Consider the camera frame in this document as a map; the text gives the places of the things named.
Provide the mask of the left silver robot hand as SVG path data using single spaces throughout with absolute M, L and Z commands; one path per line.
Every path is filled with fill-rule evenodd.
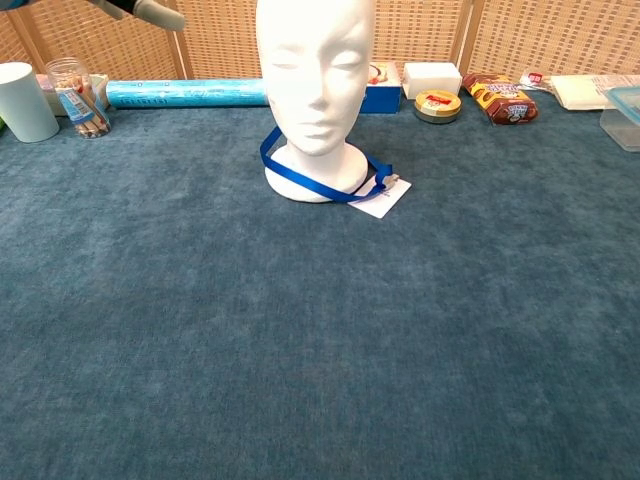
M 174 32 L 182 31 L 186 24 L 181 13 L 154 0 L 90 0 L 90 3 L 116 20 L 121 20 L 125 14 L 129 14 L 151 25 Z

